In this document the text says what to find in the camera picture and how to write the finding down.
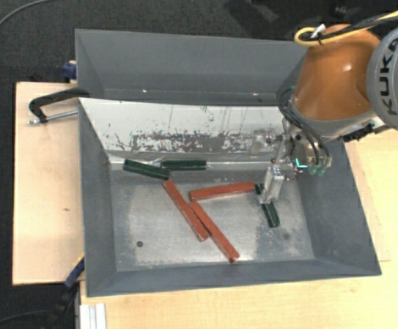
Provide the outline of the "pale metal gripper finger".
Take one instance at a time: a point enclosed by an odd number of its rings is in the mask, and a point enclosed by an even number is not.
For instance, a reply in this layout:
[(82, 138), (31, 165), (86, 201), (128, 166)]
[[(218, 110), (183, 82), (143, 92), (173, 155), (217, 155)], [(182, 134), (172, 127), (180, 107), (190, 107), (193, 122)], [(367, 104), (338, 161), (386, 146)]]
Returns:
[(274, 198), (274, 168), (268, 167), (264, 177), (264, 188), (261, 191), (259, 201), (263, 204), (270, 203)]
[(269, 186), (269, 200), (276, 201), (279, 198), (279, 193), (284, 182), (284, 174), (280, 168), (272, 168), (272, 177), (270, 178)]

